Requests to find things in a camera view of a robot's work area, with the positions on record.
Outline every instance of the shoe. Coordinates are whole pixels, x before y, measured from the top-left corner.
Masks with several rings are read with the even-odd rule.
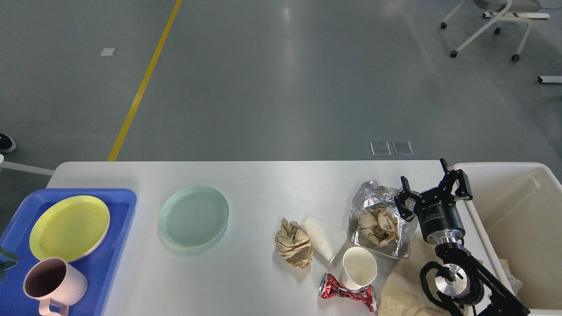
[[[0,134],[0,152],[7,154],[12,152],[14,149],[16,149],[16,142],[14,142],[10,136]]]

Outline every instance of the robotic arm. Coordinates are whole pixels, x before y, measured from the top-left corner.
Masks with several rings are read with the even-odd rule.
[[[444,159],[440,162],[445,175],[436,188],[417,195],[410,191],[406,177],[401,177],[402,191],[394,197],[400,217],[410,222],[417,216],[424,241],[434,244],[436,255],[443,260],[443,264],[430,261],[421,269],[425,295],[451,316],[462,316],[455,304],[472,306],[476,315],[474,306],[482,301],[486,285],[492,292],[491,303],[480,316],[528,315],[529,310],[464,247],[465,231],[456,202],[472,200],[470,184],[462,170],[449,170]],[[453,195],[455,182],[458,182],[458,189]],[[413,211],[406,207],[407,200],[414,201]],[[434,281],[439,299],[432,295],[428,286],[427,274],[433,269],[437,270]]]

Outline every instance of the brown paper sheet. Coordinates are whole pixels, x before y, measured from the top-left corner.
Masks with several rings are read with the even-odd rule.
[[[433,305],[420,283],[420,270],[429,261],[441,262],[434,251],[435,245],[423,241],[421,233],[414,236],[412,253],[398,261],[388,276],[380,295],[379,316],[448,316],[449,313]],[[428,277],[429,288],[436,293],[435,283]]]
[[[275,234],[275,248],[287,262],[304,269],[312,262],[312,243],[305,228],[297,222],[281,221],[281,229]]]
[[[386,206],[375,210],[362,209],[359,214],[361,234],[377,246],[386,246],[399,237],[396,234],[398,219],[391,215]]]

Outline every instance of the white bin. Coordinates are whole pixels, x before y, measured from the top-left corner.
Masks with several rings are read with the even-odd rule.
[[[518,296],[532,315],[562,315],[560,182],[547,166],[533,162],[475,162],[454,167],[468,176],[474,199],[466,205],[480,217],[485,231],[481,229],[479,234],[485,247],[488,240],[491,243],[488,257],[495,261],[498,278],[506,283],[494,250],[508,260],[511,273],[523,282]],[[474,224],[481,225],[477,218]]]

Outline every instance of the yellow floor line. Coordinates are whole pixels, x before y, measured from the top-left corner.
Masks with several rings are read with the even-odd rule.
[[[140,101],[142,99],[144,91],[146,90],[146,86],[148,85],[148,82],[150,81],[150,77],[152,76],[152,72],[154,71],[154,67],[156,66],[156,62],[158,61],[158,57],[160,56],[160,53],[162,52],[162,47],[164,47],[164,43],[166,42],[166,38],[168,37],[168,33],[170,32],[170,28],[172,27],[172,24],[174,23],[176,13],[178,13],[178,9],[179,9],[179,6],[180,6],[181,3],[182,3],[182,0],[176,0],[176,3],[174,5],[174,9],[172,10],[172,13],[170,14],[170,17],[168,18],[168,22],[166,23],[166,27],[164,28],[164,31],[162,32],[162,36],[160,36],[160,40],[158,41],[158,45],[156,46],[156,50],[154,51],[154,54],[152,55],[152,59],[150,59],[150,64],[148,64],[148,68],[146,69],[146,72],[144,73],[144,78],[142,79],[142,82],[140,83],[139,89],[137,90],[137,94],[135,95],[135,99],[133,100],[133,104],[131,104],[131,108],[129,109],[129,113],[127,113],[127,117],[125,118],[125,121],[123,122],[123,125],[121,126],[121,130],[119,131],[119,134],[117,135],[117,139],[115,140],[115,143],[113,144],[113,148],[111,149],[111,152],[109,154],[109,157],[107,158],[107,161],[115,161],[117,159],[117,156],[119,155],[119,151],[121,150],[121,146],[123,145],[123,141],[125,140],[125,136],[127,136],[127,132],[129,131],[129,127],[131,127],[131,123],[133,122],[133,118],[135,117],[135,113],[137,113],[137,109],[139,107]]]

